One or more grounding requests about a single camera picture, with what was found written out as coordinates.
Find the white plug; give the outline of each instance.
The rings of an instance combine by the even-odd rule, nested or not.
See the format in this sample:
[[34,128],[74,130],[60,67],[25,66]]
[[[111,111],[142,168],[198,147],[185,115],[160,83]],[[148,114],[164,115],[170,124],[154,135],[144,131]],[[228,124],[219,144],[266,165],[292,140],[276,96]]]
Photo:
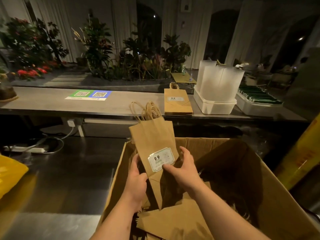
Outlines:
[[70,127],[76,127],[75,119],[68,119],[68,125],[69,125]]

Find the glass jar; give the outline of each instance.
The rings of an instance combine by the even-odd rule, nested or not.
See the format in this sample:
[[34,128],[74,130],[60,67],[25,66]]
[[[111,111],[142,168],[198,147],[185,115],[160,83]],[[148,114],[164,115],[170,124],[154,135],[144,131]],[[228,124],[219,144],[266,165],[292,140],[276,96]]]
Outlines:
[[14,88],[6,74],[0,74],[0,102],[8,102],[17,98]]

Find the label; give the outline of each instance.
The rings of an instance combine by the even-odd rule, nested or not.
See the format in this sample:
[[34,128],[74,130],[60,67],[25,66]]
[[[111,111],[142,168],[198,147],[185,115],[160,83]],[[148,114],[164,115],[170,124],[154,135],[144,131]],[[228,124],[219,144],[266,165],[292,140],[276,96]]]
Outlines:
[[166,147],[160,151],[154,152],[148,157],[153,172],[158,172],[162,169],[163,164],[174,163],[174,156],[170,148]]
[[168,97],[168,101],[184,101],[183,97]]
[[77,90],[65,99],[73,100],[106,100],[111,91],[103,90]]

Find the hand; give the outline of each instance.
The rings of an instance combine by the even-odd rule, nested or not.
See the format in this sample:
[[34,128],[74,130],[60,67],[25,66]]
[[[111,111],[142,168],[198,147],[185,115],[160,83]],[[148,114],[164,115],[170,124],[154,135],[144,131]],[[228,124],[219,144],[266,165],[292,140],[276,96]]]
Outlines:
[[191,198],[194,198],[195,190],[203,184],[203,181],[198,174],[193,156],[183,146],[180,149],[183,153],[181,168],[175,168],[170,164],[164,164],[163,168],[175,177],[178,184],[188,192]]
[[141,210],[142,200],[147,190],[146,180],[148,179],[148,176],[146,173],[139,174],[137,165],[139,159],[140,157],[138,154],[132,159],[127,181],[120,198],[120,201],[129,205],[134,212]]

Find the white plastic container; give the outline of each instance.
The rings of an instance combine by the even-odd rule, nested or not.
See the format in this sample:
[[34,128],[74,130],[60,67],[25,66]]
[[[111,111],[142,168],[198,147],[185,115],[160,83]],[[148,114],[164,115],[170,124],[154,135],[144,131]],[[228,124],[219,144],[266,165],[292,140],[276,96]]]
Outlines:
[[201,112],[206,115],[229,115],[233,107],[237,104],[235,98],[231,102],[208,101],[200,95],[197,85],[194,86],[193,97]]
[[205,66],[200,92],[205,100],[233,102],[244,70],[227,65]]
[[249,101],[239,92],[237,92],[235,98],[238,108],[246,115],[273,117],[282,108],[282,104],[264,104]]
[[205,71],[206,66],[216,66],[217,62],[212,60],[201,60],[199,64],[199,72],[198,72],[198,79],[197,79],[197,85],[200,91],[202,80],[203,80],[203,74]]

